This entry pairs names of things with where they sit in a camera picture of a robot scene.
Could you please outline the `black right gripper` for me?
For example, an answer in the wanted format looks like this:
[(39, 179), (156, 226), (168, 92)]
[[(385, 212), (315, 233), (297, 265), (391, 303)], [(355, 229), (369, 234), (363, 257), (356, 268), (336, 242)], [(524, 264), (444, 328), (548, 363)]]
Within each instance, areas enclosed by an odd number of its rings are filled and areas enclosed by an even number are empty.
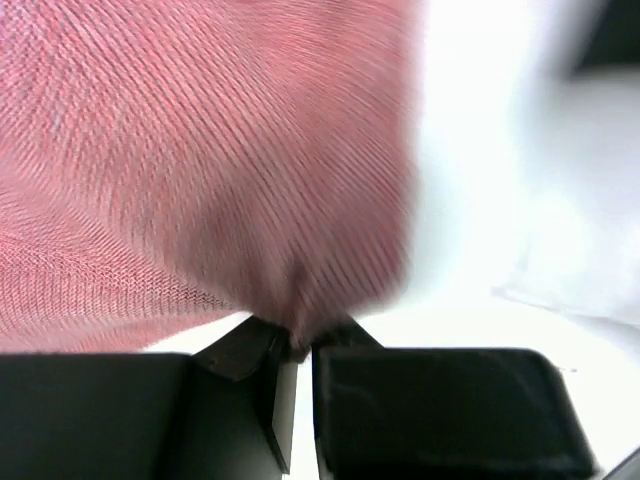
[(572, 75), (639, 67), (639, 0), (606, 1), (580, 46)]

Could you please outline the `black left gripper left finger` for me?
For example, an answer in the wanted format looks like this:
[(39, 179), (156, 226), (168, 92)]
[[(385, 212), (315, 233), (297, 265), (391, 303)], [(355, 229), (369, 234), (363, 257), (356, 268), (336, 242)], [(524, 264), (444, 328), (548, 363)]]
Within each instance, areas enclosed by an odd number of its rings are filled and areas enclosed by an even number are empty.
[(278, 479), (286, 332), (249, 318), (194, 354), (5, 354), (5, 479)]

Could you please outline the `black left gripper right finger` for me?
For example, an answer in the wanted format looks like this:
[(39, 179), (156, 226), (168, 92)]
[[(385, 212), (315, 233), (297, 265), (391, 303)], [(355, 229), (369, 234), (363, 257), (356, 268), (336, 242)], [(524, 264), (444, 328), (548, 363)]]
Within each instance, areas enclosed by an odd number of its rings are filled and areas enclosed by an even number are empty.
[(324, 479), (589, 479), (565, 383), (526, 348), (386, 348), (354, 322), (312, 349)]

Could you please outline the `red cartoon print pillowcase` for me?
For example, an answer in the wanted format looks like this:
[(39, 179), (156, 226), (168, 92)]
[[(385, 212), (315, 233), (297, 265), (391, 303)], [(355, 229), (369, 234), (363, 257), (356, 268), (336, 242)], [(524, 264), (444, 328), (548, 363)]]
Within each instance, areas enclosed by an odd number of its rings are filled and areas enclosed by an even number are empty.
[(1, 347), (233, 311), (304, 345), (409, 252), (415, 1), (5, 1)]

